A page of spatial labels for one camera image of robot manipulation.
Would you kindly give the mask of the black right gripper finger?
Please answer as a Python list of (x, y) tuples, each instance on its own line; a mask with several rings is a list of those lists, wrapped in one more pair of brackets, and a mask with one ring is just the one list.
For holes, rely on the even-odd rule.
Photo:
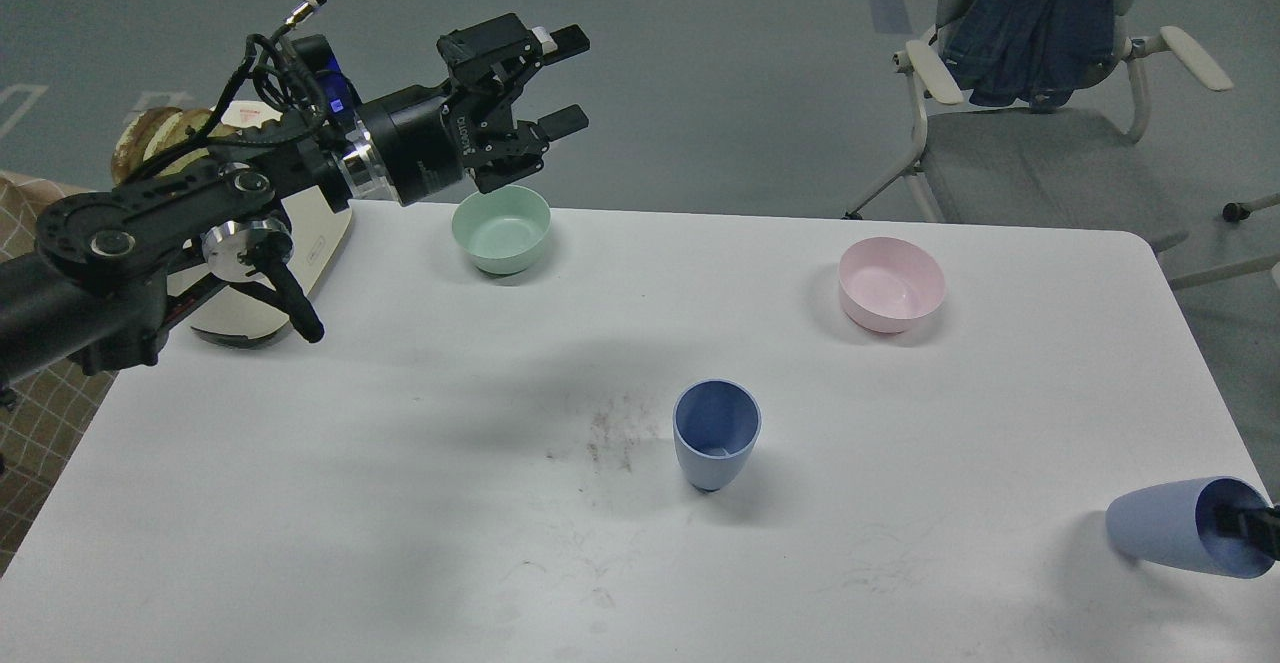
[(1220, 538), (1243, 541), (1272, 561), (1279, 561), (1279, 506), (1244, 509), (1213, 508), (1213, 526)]

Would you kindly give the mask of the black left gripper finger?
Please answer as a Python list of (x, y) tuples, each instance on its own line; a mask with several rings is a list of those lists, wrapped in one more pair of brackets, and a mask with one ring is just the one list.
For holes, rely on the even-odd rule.
[(536, 122), (515, 120), (508, 115), (499, 122), (481, 122), (470, 157), (476, 188), (489, 195), (539, 174), (550, 145), (585, 131), (588, 125), (589, 116), (577, 104)]
[(454, 29), (436, 40), (436, 52), (457, 84), (512, 84), (525, 74), (590, 51), (580, 26), (529, 28), (516, 13)]

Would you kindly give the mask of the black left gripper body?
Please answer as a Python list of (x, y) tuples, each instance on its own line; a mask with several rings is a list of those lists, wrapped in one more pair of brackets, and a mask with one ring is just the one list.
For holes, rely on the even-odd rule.
[(472, 180), (488, 195), (540, 172), (550, 147), (539, 122), (512, 113), (540, 58), (448, 61), (438, 86), (411, 84), (362, 102), (362, 127), (380, 175), (399, 204), (416, 204), (448, 186)]

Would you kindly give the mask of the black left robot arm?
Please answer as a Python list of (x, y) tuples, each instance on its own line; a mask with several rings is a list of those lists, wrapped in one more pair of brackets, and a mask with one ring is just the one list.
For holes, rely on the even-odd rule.
[(513, 102), (536, 72), (590, 49), (580, 26), (529, 28), (515, 13), (451, 31), (442, 84), (362, 101), (321, 35), (294, 31), (326, 0), (303, 0), (270, 35), (248, 35), (202, 125), (145, 157), (110, 192), (69, 195), (35, 221), (31, 253), (3, 262), (3, 407), (15, 381), (68, 358), (82, 372), (157, 362), (168, 334), (219, 291), (279, 308), (305, 340), (324, 326), (287, 268), (284, 201), (319, 189), (411, 206), (471, 180), (489, 195), (543, 170), (581, 108), (536, 122)]

